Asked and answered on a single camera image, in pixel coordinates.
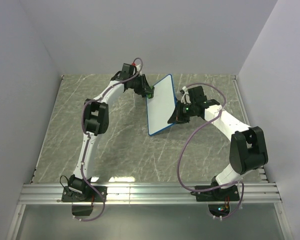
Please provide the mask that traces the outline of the green whiteboard eraser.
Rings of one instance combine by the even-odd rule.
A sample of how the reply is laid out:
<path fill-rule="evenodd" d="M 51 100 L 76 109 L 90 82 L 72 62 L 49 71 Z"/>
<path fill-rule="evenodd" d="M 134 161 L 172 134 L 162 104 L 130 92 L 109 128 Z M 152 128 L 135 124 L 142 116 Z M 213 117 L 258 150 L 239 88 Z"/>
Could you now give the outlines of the green whiteboard eraser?
<path fill-rule="evenodd" d="M 151 86 L 148 90 L 147 90 L 147 93 L 146 93 L 146 97 L 148 99 L 152 99 L 154 97 L 154 91 L 155 91 L 155 87 L 154 86 Z"/>

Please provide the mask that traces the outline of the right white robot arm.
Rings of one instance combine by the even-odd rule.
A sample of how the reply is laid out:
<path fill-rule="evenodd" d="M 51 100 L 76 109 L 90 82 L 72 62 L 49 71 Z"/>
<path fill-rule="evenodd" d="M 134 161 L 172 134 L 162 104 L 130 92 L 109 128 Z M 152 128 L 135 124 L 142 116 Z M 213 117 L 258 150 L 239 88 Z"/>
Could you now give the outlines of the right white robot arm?
<path fill-rule="evenodd" d="M 215 126 L 230 141 L 229 164 L 216 175 L 208 188 L 190 188 L 183 182 L 180 185 L 193 195 L 205 195 L 216 200 L 223 200 L 231 187 L 253 170 L 268 163 L 268 153 L 263 130 L 251 127 L 228 113 L 222 103 L 215 99 L 208 99 L 204 93 L 204 84 L 193 83 L 184 86 L 181 99 L 176 102 L 174 111 L 168 119 L 169 124 L 186 124 L 192 117 L 200 117 L 205 122 L 199 126 L 187 139 L 190 143 L 195 134 L 211 124 Z"/>

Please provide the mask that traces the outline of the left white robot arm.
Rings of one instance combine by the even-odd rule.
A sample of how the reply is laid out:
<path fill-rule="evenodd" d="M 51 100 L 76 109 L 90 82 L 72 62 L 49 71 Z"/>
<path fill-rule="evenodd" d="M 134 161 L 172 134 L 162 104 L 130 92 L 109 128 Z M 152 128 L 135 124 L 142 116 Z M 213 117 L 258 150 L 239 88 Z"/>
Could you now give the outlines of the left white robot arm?
<path fill-rule="evenodd" d="M 136 64 L 137 60 L 141 58 L 135 58 L 131 64 L 124 63 L 98 96 L 84 102 L 81 152 L 75 170 L 67 181 L 69 190 L 79 201 L 88 200 L 94 192 L 91 188 L 92 165 L 101 137 L 109 127 L 110 107 L 128 89 L 133 89 L 143 98 L 154 95 L 154 88 L 149 85 L 146 75 L 142 74 L 143 63 Z"/>

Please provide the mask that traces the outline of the blue framed whiteboard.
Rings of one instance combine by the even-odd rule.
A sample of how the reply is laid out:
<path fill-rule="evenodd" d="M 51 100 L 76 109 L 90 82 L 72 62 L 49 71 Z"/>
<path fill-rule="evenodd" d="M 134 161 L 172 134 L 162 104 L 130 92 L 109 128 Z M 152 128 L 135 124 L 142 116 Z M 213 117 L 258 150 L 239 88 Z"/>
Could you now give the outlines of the blue framed whiteboard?
<path fill-rule="evenodd" d="M 176 103 L 173 76 L 168 74 L 154 84 L 153 97 L 146 98 L 149 136 L 154 136 L 174 125 L 173 123 L 168 123 L 168 120 L 175 110 Z"/>

